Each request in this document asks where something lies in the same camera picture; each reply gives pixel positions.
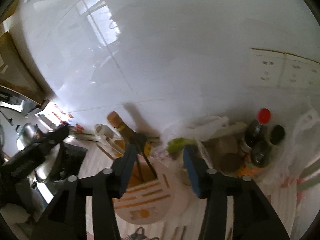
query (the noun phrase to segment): electrical outlet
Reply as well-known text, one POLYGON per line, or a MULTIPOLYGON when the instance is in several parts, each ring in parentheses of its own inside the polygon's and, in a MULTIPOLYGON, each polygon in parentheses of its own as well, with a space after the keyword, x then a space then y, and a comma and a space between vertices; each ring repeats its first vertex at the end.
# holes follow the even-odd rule
POLYGON ((287 55, 280 86, 303 89, 319 87, 319 64, 309 59, 287 55))
POLYGON ((252 49, 250 58, 250 79, 253 86, 276 87, 285 62, 285 54, 252 49))

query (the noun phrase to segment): stainless steel pot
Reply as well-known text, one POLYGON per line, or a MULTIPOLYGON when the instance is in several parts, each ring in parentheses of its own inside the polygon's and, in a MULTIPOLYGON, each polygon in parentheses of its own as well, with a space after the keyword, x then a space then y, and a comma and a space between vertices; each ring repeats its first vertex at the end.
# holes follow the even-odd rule
POLYGON ((38 128, 38 125, 33 125, 31 123, 26 123, 24 126, 17 125, 16 133, 17 138, 17 147, 21 151, 27 147, 33 141, 40 139, 44 134, 38 128))

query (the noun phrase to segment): pot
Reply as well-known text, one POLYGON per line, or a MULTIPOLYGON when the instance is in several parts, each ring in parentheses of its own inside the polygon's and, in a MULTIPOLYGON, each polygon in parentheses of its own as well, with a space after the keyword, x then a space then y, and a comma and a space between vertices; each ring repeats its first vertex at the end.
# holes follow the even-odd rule
POLYGON ((38 128, 38 125, 33 125, 30 122, 26 123, 23 127, 17 125, 15 131, 18 135, 17 147, 19 151, 23 150, 30 143, 37 139, 40 139, 44 135, 38 128))

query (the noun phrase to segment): wall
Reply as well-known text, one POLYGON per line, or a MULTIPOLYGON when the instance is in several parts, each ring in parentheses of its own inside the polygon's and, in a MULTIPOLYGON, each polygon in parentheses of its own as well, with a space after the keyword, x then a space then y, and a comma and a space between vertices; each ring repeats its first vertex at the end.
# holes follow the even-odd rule
POLYGON ((40 124, 35 116, 31 116, 28 118, 25 118, 22 114, 18 113, 17 111, 14 111, 12 109, 8 108, 1 108, 1 111, 10 119, 12 118, 12 122, 14 126, 11 126, 7 120, 3 117, 3 115, 0 113, 0 123, 3 127, 4 131, 4 148, 3 152, 6 153, 8 156, 12 157, 15 153, 18 152, 17 148, 17 134, 15 132, 15 128, 17 125, 25 125, 27 122, 31 122, 32 124, 36 125, 38 124, 38 127, 41 131, 47 132, 48 130, 40 124))
POLYGON ((92 129, 116 110, 158 134, 209 114, 292 120, 319 90, 249 87, 249 48, 320 61, 320 27, 303 0, 20 0, 10 33, 55 101, 92 129))

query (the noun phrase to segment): kettle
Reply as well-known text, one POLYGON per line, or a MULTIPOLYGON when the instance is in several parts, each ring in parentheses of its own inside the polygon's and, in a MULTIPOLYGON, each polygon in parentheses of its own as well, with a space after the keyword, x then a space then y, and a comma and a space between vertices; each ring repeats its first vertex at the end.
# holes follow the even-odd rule
POLYGON ((30 143, 40 139, 44 135, 38 128, 38 125, 33 125, 30 122, 26 123, 24 126, 17 125, 15 131, 18 135, 17 148, 19 151, 23 150, 30 143))

